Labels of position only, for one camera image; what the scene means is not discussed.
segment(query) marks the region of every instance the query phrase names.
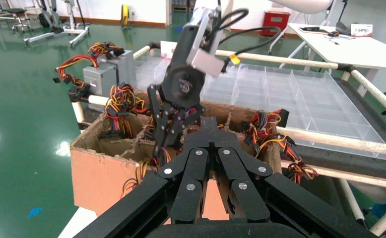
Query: plastic storage compartment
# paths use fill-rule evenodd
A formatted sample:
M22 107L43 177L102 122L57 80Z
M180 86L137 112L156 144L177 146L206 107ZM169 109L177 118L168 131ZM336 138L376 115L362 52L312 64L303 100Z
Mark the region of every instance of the plastic storage compartment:
M163 80L169 59L136 60L137 88L145 90ZM279 69L250 64L229 65L218 78L207 76L202 100L290 112L287 126L384 143L382 138L327 73ZM296 140L297 144L385 159L386 155L339 146Z

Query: black cable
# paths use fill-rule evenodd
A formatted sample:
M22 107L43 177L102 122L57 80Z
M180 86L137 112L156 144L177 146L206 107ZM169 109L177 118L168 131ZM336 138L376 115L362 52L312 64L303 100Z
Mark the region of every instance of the black cable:
M281 28L277 27L277 26L264 26L264 27L259 27L259 28L253 28L254 30L276 30L276 34L272 37L270 37L269 39L267 39L266 41L256 45L256 46L252 46L252 47L248 47L248 48L245 48L245 49L242 49L240 51L237 51L234 53L234 55L239 55L239 54L242 54L242 53L245 53L245 52L248 52L248 51L252 51L254 49L257 49L257 48L260 48L262 46L265 46L269 43L271 43L272 41L274 41L278 36L279 34L281 34ZM236 32L232 35L230 35L229 37L225 38L224 40L222 40L222 42L225 42L227 39L229 38L232 38L234 36L238 36L240 34L243 34L243 33L246 33L246 32L249 32L249 31L252 31L251 29L247 29L247 30L244 30L244 31L240 31L240 32ZM225 64L224 64L224 67L222 68L222 72L225 72L226 69L227 69L227 66L228 66L228 63L230 62L230 58L227 57L225 59Z
M249 10L246 8L239 8L239 9L236 9L236 10L226 14L224 17L222 17L218 20L218 22L215 24L215 26L212 28L212 30L209 32L209 34L206 36L206 40L208 41L209 39L211 39L213 37L213 35L216 34L216 32L223 30L223 29L225 29L229 26L232 26L235 23L239 22L241 19L246 17L248 14L249 14ZM226 20L228 20L230 17L235 16L235 15L239 15L239 16L237 18L235 18L234 20L228 22L227 24L222 25L222 24L224 24L224 22Z
M82 10L80 9L80 5L79 5L79 0L76 0L76 3L77 3L77 8L79 8L80 18L82 18L83 28L85 28L85 26L86 26L85 19L83 19Z
M342 12L340 13L340 16L339 16L338 21L341 20L342 15L343 15L343 11L345 10L346 6L348 5L348 0L343 0L342 2L343 2L344 4L343 4Z
M233 38L234 36L238 36L238 35L241 35L243 33L252 32L252 31L266 30L267 28L268 28L267 26L265 26L265 27L257 27L257 28L251 28L251 29L247 29L247 30L236 32L236 33L234 33L232 35L229 35L229 36L225 37L225 39L221 40L219 42L219 45L221 45L222 43L226 42L230 38Z
M221 11L219 12L219 14L218 14L218 19L221 19L221 17L222 17L222 6L221 6L221 0L218 0L218 7L220 7L221 8Z

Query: reflective floor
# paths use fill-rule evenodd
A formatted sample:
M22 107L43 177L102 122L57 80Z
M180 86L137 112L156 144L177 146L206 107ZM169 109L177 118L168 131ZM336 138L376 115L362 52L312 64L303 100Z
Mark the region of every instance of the reflective floor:
M149 41L176 41L185 21L184 15L179 15L170 27L126 31L116 25L93 24L90 36L73 49L68 47L71 36L25 46L25 36L15 35L11 23L0 24L0 238L57 237L77 209L68 143L78 136L79 129L67 96L68 86L52 81L57 76L55 67L71 56L85 54L95 42L111 41L136 51ZM234 37L221 49L240 50L262 40L247 34ZM283 39L273 54L286 57L300 43L295 38ZM267 54L267 49L253 53ZM82 77L82 68L87 65L81 63L69 71ZM366 99L382 111L370 95Z

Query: colorful wire bundle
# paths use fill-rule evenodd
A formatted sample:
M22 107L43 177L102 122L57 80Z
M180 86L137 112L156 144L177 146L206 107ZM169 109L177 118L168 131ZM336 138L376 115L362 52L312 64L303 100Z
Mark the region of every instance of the colorful wire bundle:
M110 54L113 51L119 51L122 47L118 47L111 42L97 42L88 49L88 55L93 58Z
M81 61L89 61L92 63L92 65L97 68L98 67L98 62L96 59L94 59L93 57L91 56L86 56L86 55L78 55L78 56L74 56L68 60L66 60L64 63L62 63L58 68L57 68L57 73L59 73L59 79L61 81L64 81L66 83L69 83L69 82L72 82L76 87L78 88L81 88L83 87L84 85L84 82L76 77L74 77L73 75L71 74L66 74L65 73L65 69L76 64L76 63L79 63Z
M130 84L125 84L121 88L113 85L110 90L110 100L106 104L112 107L116 113L130 112L135 114L145 114L148 109L145 107L145 101L137 97Z
M171 156L168 153L168 151L165 148L161 148L161 149L162 149L161 158L157 159L157 158L153 157L151 160L146 159L146 160L144 160L136 165L136 170L134 171L135 178L129 178L123 184L123 192L120 196L120 199L123 196L126 196L129 191L133 190L135 187L137 187L143 181L143 178L145 178L146 172L148 170L147 169L148 166L150 166L151 170L154 173L156 173L161 166L163 166L164 164L171 161Z
M281 133L273 133L271 124L278 124L281 122L282 118L280 113L281 110L276 110L268 114L265 114L264 112L256 113L249 123L248 130L243 133L251 134L253 144L259 145L257 148L258 152L256 152L256 158L261 151L265 150L270 142L278 143L282 147L286 157L292 161L288 166L287 177L296 184L301 183L301 178L303 176L307 179L314 179L314 177L318 176L317 172L306 165L303 162L303 159L292 148L292 140Z

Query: black wire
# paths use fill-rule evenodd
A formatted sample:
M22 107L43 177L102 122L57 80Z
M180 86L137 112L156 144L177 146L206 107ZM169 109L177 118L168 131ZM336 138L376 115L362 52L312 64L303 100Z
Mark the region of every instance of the black wire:
M130 181L132 181L132 180L137 184L137 180L135 180L135 179L133 179L133 178L129 178L129 179L126 180L126 182L123 184L123 192L125 191L125 187L126 187L127 183L130 182Z
M218 20L218 22L215 24L215 26L212 28L212 30L209 32L209 34L206 36L206 40L211 39L213 37L213 35L216 34L216 32L223 30L223 29L239 22L241 19L246 17L248 14L249 14L249 10L246 8L239 8L239 9L236 9L236 10L226 14L224 17L222 17ZM227 24L222 25L226 20L228 20L230 17L235 16L235 15L239 15L239 16L237 18L235 18L234 20L228 22Z
M234 53L234 55L239 55L239 54L242 54L242 53L245 53L245 52L248 52L248 51L252 51L254 49L257 49L257 48L260 48L262 46L265 46L267 44L269 44L270 42L272 42L273 40L275 40L279 34L281 34L281 28L277 27L277 26L264 26L264 27L259 27L259 28L254 28L255 30L276 30L276 34L272 37L270 37L269 39L267 39L266 41L256 45L256 46L252 46L252 47L248 47L248 48L245 48L245 49L242 49L240 51L237 51ZM234 33L232 35L230 35L229 37L227 37L228 39L229 38L232 38L234 36L238 36L240 34L243 34L243 33L246 33L246 32L249 32L251 31L251 29L248 29L248 30L244 30L244 31L240 31L240 32L237 32L237 33ZM224 61L224 67L222 68L222 72L225 72L226 69L227 69L227 66L228 66L228 63L230 62L230 58L227 57Z
M83 19L82 10L80 9L80 5L79 5L79 0L76 0L76 3L77 3L77 8L79 8L80 18L82 18L83 28L85 28L85 26L86 26L85 19Z
M221 6L221 0L218 0L218 7L221 8L221 11L219 11L219 14L218 14L218 19L221 19L222 17L222 6Z
M222 43L226 42L230 38L233 38L234 36L238 36L238 35L241 35L243 33L252 32L252 31L266 30L267 28L268 28L267 26L264 26L264 27L251 28L251 29L247 29L247 30L242 30L242 31L236 32L236 33L234 33L232 35L229 35L229 36L225 37L225 39L221 40L219 42L219 45L221 45Z

